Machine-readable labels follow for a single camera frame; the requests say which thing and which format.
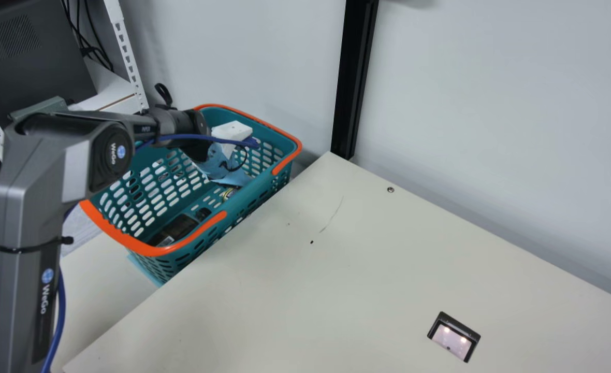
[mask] blue cable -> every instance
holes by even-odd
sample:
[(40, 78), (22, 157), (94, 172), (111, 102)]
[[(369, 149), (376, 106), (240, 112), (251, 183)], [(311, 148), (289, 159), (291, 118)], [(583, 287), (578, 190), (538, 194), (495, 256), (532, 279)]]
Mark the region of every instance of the blue cable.
[[(253, 139), (253, 137), (248, 137), (246, 140), (237, 141), (237, 140), (228, 140), (228, 139), (220, 139), (218, 137), (206, 136), (206, 135), (196, 135), (196, 134), (178, 134), (178, 135), (163, 135), (158, 138), (158, 141), (165, 140), (184, 140), (184, 139), (192, 139), (192, 140), (208, 140), (213, 142), (219, 142), (220, 144), (233, 144), (235, 146), (243, 146), (243, 147), (251, 147), (253, 149), (257, 149), (260, 147), (260, 144)], [(150, 139), (147, 142), (143, 142), (140, 146), (136, 147), (135, 150), (143, 149), (151, 144), (156, 142), (155, 139)]]
[(62, 272), (61, 267), (59, 269), (59, 281), (57, 281), (57, 295), (59, 296), (57, 328), (55, 328), (55, 335), (50, 342), (48, 356), (46, 356), (46, 361), (43, 362), (41, 373), (50, 373), (50, 366), (55, 359), (55, 354), (57, 354), (57, 347), (59, 347), (59, 341), (62, 339), (62, 332), (64, 332), (64, 324), (66, 323), (66, 287), (64, 286), (64, 272)]

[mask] black metal frame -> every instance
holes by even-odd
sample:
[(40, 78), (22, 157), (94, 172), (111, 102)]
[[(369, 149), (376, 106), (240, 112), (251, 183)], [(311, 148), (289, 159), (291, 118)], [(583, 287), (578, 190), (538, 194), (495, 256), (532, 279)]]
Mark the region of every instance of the black metal frame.
[(379, 0), (346, 0), (331, 152), (354, 156)]

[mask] white wall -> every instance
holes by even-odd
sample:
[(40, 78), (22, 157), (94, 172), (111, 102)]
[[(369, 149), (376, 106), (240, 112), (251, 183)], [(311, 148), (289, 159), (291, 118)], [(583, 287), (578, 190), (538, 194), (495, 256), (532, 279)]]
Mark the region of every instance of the white wall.
[(329, 149), (344, 0), (121, 5), (149, 96), (163, 82), (178, 108), (228, 104), (296, 135), (306, 154)]
[(381, 2), (356, 154), (611, 292), (611, 1)]

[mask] black mark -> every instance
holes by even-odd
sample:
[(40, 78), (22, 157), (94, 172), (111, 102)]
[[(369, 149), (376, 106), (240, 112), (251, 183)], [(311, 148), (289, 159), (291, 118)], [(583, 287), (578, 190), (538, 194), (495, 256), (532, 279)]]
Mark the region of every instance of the black mark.
[(331, 222), (333, 221), (333, 218), (336, 217), (336, 215), (338, 215), (338, 211), (340, 211), (340, 207), (343, 205), (343, 201), (345, 200), (345, 196), (343, 196), (343, 198), (340, 199), (340, 203), (338, 204), (338, 208), (336, 208), (336, 212), (333, 213), (333, 215), (331, 215), (331, 218), (329, 219), (329, 222), (326, 224), (326, 226), (324, 226), (322, 228), (322, 230), (319, 233), (322, 233), (324, 231), (326, 231), (326, 229), (329, 227), (329, 225), (331, 225)]

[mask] white block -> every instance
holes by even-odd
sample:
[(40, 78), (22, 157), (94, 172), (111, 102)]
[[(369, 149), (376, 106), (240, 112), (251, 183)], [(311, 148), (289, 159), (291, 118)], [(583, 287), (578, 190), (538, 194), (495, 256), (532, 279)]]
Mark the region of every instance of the white block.
[[(229, 123), (217, 125), (211, 129), (211, 135), (213, 135), (213, 137), (226, 140), (243, 141), (248, 137), (251, 137), (252, 134), (253, 129), (247, 125), (244, 125), (240, 121), (231, 121)], [(234, 148), (236, 146), (233, 144), (221, 144), (221, 147), (223, 148), (223, 154), (225, 154), (225, 157), (229, 159), (230, 156), (232, 156), (232, 152), (234, 152)]]

